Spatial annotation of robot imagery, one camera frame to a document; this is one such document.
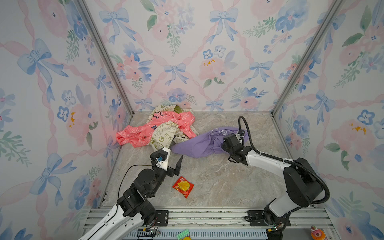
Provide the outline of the purple cloth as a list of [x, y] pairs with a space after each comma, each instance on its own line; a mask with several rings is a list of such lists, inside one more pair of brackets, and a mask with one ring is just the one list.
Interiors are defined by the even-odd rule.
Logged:
[[185, 155], [191, 158], [203, 158], [212, 154], [227, 153], [221, 148], [224, 137], [229, 134], [237, 134], [238, 128], [220, 127], [200, 134], [190, 140], [171, 146], [175, 154]]

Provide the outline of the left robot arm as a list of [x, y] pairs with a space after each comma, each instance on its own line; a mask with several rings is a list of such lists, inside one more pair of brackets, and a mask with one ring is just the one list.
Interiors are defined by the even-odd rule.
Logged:
[[150, 203], [166, 177], [179, 176], [183, 157], [174, 168], [156, 166], [164, 151], [151, 154], [151, 167], [139, 172], [131, 186], [117, 199], [117, 203], [81, 240], [122, 240], [142, 226], [151, 226], [156, 220], [156, 209]]

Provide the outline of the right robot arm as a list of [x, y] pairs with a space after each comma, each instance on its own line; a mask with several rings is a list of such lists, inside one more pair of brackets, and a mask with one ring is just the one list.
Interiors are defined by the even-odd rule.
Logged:
[[282, 232], [290, 225], [292, 213], [330, 198], [325, 182], [314, 172], [307, 160], [283, 159], [244, 146], [234, 134], [224, 137], [222, 149], [229, 161], [257, 167], [284, 179], [286, 192], [269, 202], [263, 210], [249, 211], [245, 221], [251, 226], [269, 227], [270, 232]]

